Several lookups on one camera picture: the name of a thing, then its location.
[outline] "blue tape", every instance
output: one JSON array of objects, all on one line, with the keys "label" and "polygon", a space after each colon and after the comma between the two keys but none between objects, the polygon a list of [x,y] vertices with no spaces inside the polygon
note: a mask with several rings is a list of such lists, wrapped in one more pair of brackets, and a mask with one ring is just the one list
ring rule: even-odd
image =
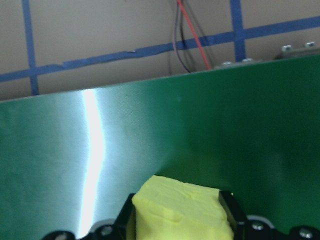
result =
[{"label": "blue tape", "polygon": [[[23,10],[23,19],[24,19],[26,49],[28,54],[28,63],[29,63],[29,67],[31,69],[34,69],[36,68],[36,54],[35,54],[34,37],[32,32],[29,0],[22,0],[22,10]],[[37,75],[30,76],[30,84],[31,84],[32,95],[39,95]]]},{"label": "blue tape", "polygon": [[[203,36],[199,38],[203,46],[212,46],[216,44],[229,43],[234,40],[234,35],[232,32],[225,32],[212,36]],[[197,48],[197,44],[194,39],[188,39],[184,42],[177,42],[177,48],[180,50]],[[156,46],[149,46],[138,48],[134,51],[122,51],[106,55],[94,56],[84,59],[77,59],[71,61],[65,61],[62,65],[51,64],[45,66],[38,66],[30,69],[0,74],[0,82],[7,82],[15,79],[26,78],[31,76],[50,74],[60,71],[66,71],[71,69],[77,69],[84,66],[108,63],[112,61],[124,60],[124,59],[135,59],[144,58],[149,56],[158,55],[164,52],[172,51],[172,43],[161,44]]]},{"label": "blue tape", "polygon": [[230,0],[234,31],[234,54],[237,62],[246,58],[245,30],[242,19],[241,0]]},{"label": "blue tape", "polygon": [[252,27],[246,29],[244,32],[245,39],[253,39],[318,27],[320,27],[320,16]]},{"label": "blue tape", "polygon": [[[297,30],[312,29],[317,27],[320,27],[320,16],[245,29],[244,36],[245,36],[245,39],[251,39],[251,38],[265,37],[265,36],[281,34],[281,33],[288,33],[288,32],[293,32]],[[201,44],[203,44],[204,46],[230,43],[233,41],[237,42],[237,40],[235,40],[235,35],[233,32],[225,32],[217,35],[203,36],[203,37],[200,37],[199,40]],[[236,43],[236,44],[238,44],[237,49],[239,49],[241,46],[244,47],[244,44],[241,44],[241,45],[239,43]],[[193,48],[197,48],[197,45],[194,39],[188,39],[184,42],[181,42],[181,41],[177,42],[177,48],[180,50],[193,49]],[[149,57],[149,56],[161,54],[161,53],[172,51],[172,50],[173,50],[172,44],[168,43],[168,44],[162,44],[162,45],[156,45],[156,46],[143,47],[135,51],[123,51],[123,52],[111,53],[111,54],[106,54],[101,56],[89,57],[85,59],[66,61],[62,65],[50,64],[45,66],[38,66],[30,69],[24,69],[24,70],[0,74],[0,83],[21,79],[21,78],[37,76],[37,75],[67,71],[70,69],[77,69],[77,68],[81,68],[81,67],[93,65],[93,64],[107,63],[107,62],[118,61],[123,59],[144,58],[144,57]]]}]

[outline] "yellow sponge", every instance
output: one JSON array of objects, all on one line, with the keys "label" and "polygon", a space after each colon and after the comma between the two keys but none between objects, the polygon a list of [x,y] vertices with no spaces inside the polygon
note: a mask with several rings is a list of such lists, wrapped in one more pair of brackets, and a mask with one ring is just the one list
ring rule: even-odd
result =
[{"label": "yellow sponge", "polygon": [[137,240],[232,240],[219,189],[152,176],[132,202]]}]

